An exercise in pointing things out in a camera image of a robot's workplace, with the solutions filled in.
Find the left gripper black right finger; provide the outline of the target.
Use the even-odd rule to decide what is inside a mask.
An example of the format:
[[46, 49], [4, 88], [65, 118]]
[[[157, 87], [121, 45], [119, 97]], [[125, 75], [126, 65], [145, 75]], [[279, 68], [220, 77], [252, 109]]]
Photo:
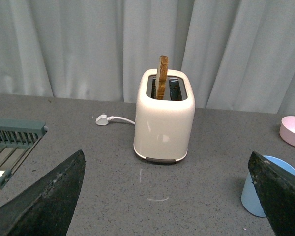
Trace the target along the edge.
[[295, 175], [255, 151], [248, 169], [275, 235], [295, 236]]

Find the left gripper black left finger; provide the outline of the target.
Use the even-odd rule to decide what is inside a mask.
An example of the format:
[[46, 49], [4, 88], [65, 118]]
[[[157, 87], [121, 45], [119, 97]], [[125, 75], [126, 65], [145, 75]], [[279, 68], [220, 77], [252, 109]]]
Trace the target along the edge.
[[0, 236], [64, 236], [85, 175], [82, 150], [0, 207]]

